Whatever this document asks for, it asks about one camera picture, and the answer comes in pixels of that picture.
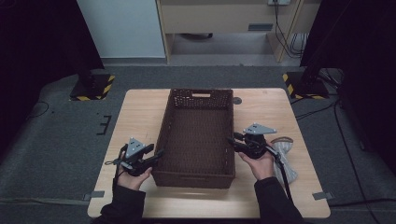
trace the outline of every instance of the black sleeve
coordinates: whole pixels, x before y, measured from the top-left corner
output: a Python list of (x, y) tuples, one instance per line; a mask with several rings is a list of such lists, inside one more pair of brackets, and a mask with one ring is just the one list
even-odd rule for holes
[(304, 219), (276, 177), (259, 180), (254, 185), (259, 202), (261, 224), (300, 224)]
[(140, 223), (143, 215), (146, 193), (116, 186), (113, 201), (101, 210), (101, 216), (92, 221), (97, 223)]

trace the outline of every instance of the cable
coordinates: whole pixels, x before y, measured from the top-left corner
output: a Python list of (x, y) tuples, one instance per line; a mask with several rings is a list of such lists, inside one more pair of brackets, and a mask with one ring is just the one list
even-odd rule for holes
[[(278, 11), (279, 11), (278, 6), (279, 6), (279, 4), (278, 4), (277, 0), (274, 0), (275, 18), (276, 18), (276, 26), (275, 26), (276, 39), (279, 42), (279, 44), (283, 47), (283, 49), (286, 51), (286, 53), (288, 54), (289, 57), (298, 58), (298, 57), (291, 56), (290, 53), (288, 52), (288, 50), (290, 50), (290, 47), (288, 46), (288, 41), (287, 41), (286, 37), (283, 35), (282, 29), (280, 28), (279, 22), (278, 22), (278, 19), (277, 19), (277, 15), (278, 15)], [(279, 36), (277, 35), (277, 28), (279, 28), (279, 31), (282, 34), (283, 40), (285, 41), (285, 44), (283, 44), (283, 42), (279, 39)]]
[(56, 205), (88, 205), (90, 202), (70, 199), (51, 198), (0, 198), (0, 204), (56, 204)]
[(299, 49), (297, 49), (294, 47), (296, 39), (297, 39), (297, 34), (293, 35), (293, 38), (291, 39), (291, 44), (290, 44), (290, 51), (292, 54), (298, 55), (301, 58), (304, 54), (304, 43), (305, 43), (305, 39), (307, 38), (306, 34), (301, 34), (300, 38), (301, 38), (301, 46)]
[(324, 82), (326, 82), (327, 84), (329, 84), (329, 86), (331, 86), (333, 89), (337, 90), (338, 89), (338, 84), (333, 83), (332, 80), (329, 77), (323, 77), (320, 74), (318, 75), (318, 78), (322, 79)]
[(386, 203), (386, 202), (396, 203), (396, 199), (380, 198), (380, 199), (371, 199), (371, 200), (353, 202), (353, 203), (329, 204), (329, 207), (344, 207), (344, 206), (359, 205), (364, 203)]
[(306, 99), (306, 98), (301, 98), (301, 99), (295, 100), (295, 101), (291, 102), (290, 104), (293, 105), (293, 104), (295, 104), (295, 103), (297, 103), (297, 102), (299, 102), (299, 101), (302, 101), (302, 100), (304, 100), (304, 99)]
[(356, 177), (356, 180), (358, 182), (359, 190), (361, 191), (361, 197), (363, 198), (364, 204), (366, 205), (366, 207), (367, 207), (368, 211), (370, 212), (370, 215), (374, 219), (375, 223), (379, 223), (378, 219), (376, 218), (376, 216), (374, 215), (373, 211), (371, 210), (370, 205), (367, 203), (366, 195), (364, 194), (363, 187), (361, 186), (361, 180), (359, 179), (358, 172), (356, 171), (355, 163), (352, 160), (352, 156), (350, 155), (349, 147), (347, 146), (347, 140), (345, 139), (344, 132), (343, 132), (343, 130), (341, 128), (340, 121), (339, 121), (338, 116), (337, 116), (337, 105), (338, 105), (339, 102), (340, 102), (340, 99), (338, 99), (335, 102), (334, 107), (333, 107), (335, 121), (337, 122), (337, 127), (338, 127), (338, 130), (339, 130), (339, 132), (341, 134), (341, 137), (343, 139), (344, 146), (346, 147), (346, 153), (347, 153), (347, 155), (349, 157), (349, 161), (350, 161), (350, 163), (352, 165), (353, 173), (354, 173), (354, 175)]
[(298, 115), (298, 116), (296, 116), (296, 119), (297, 119), (297, 120), (304, 119), (304, 118), (306, 118), (306, 117), (308, 117), (308, 116), (311, 116), (311, 115), (313, 115), (313, 114), (315, 114), (315, 113), (318, 113), (318, 112), (320, 112), (320, 111), (327, 110), (327, 109), (331, 108), (332, 106), (334, 106), (334, 104), (336, 104), (336, 102), (333, 102), (333, 103), (329, 104), (328, 106), (326, 106), (326, 107), (324, 107), (324, 108), (321, 108), (321, 109), (319, 109), (319, 110), (315, 110), (315, 111), (311, 111), (311, 112), (308, 112), (308, 113), (305, 113), (305, 114), (302, 114), (302, 115)]
[(42, 116), (43, 114), (45, 114), (45, 113), (50, 109), (50, 105), (49, 105), (47, 102), (39, 101), (39, 102), (37, 102), (37, 103), (38, 103), (38, 104), (44, 104), (44, 105), (47, 106), (47, 108), (46, 108), (46, 109), (44, 110), (44, 112), (42, 112), (41, 114), (34, 115), (34, 116), (29, 116), (29, 117), (26, 118), (26, 120), (38, 118), (38, 117)]
[(280, 168), (280, 173), (282, 174), (282, 179), (283, 179), (283, 183), (285, 186), (286, 194), (288, 195), (288, 199), (291, 201), (291, 203), (294, 204), (293, 199), (291, 198), (290, 186), (288, 183), (288, 178), (286, 176), (285, 166), (280, 159), (279, 159), (278, 165)]
[(335, 80), (334, 77), (332, 77), (330, 75), (330, 72), (329, 72), (328, 68), (325, 68), (325, 70), (326, 70), (326, 72), (323, 72), (323, 70), (320, 70), (320, 73), (322, 73), (323, 75), (326, 76), (326, 78), (328, 79), (327, 82), (329, 84), (333, 85), (336, 89), (338, 89), (341, 86), (341, 84), (337, 80)]
[(304, 47), (305, 39), (306, 39), (306, 41), (308, 41), (308, 35), (303, 34), (303, 37), (302, 37), (302, 40), (301, 40), (300, 63), (301, 63), (301, 61), (303, 60), (303, 55), (304, 55), (304, 50), (305, 50), (305, 47)]

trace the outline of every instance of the black curtain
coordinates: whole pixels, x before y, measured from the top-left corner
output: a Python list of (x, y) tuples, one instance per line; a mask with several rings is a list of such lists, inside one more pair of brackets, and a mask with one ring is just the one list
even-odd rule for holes
[(43, 86), (104, 68), (76, 0), (0, 1), (0, 159)]
[(362, 148), (396, 174), (395, 22), (393, 0), (322, 0), (301, 66), (344, 71), (338, 92)]

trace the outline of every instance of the hazard stripe marker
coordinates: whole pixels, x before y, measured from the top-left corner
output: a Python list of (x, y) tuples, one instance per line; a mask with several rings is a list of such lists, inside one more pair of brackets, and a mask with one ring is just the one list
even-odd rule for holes
[(296, 87), (297, 85), (295, 84), (295, 80), (292, 80), (290, 78), (290, 76), (288, 74), (283, 74), (283, 81), (286, 84), (286, 88), (288, 89), (290, 98), (292, 99), (303, 99), (303, 98), (307, 98), (307, 99), (327, 99), (329, 98), (328, 93), (326, 92), (327, 90), (320, 90), (319, 93), (304, 93), (301, 94), (299, 92), (297, 92)]
[(115, 76), (109, 76), (107, 84), (103, 89), (103, 93), (101, 95), (96, 96), (88, 96), (88, 95), (80, 95), (80, 96), (70, 96), (71, 101), (90, 101), (90, 100), (104, 100), (107, 97), (108, 92), (111, 89), (111, 85), (113, 84)]

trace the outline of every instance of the hand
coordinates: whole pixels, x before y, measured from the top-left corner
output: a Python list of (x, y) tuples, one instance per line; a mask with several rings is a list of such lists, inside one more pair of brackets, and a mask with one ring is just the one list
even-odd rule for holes
[(139, 190), (143, 182), (149, 178), (151, 171), (152, 167), (149, 167), (145, 173), (141, 174), (140, 176), (132, 176), (129, 175), (127, 171), (124, 171), (123, 166), (120, 165), (119, 182), (117, 184), (127, 189)]
[(243, 152), (239, 152), (238, 155), (250, 166), (251, 172), (257, 180), (274, 176), (274, 157), (270, 152), (265, 152), (257, 160), (251, 159)]

